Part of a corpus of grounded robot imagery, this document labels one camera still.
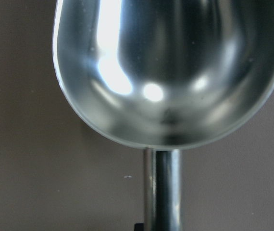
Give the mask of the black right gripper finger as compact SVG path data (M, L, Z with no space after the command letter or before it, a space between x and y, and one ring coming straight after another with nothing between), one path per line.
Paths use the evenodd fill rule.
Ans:
M144 224L143 223L134 224L134 231L144 231Z

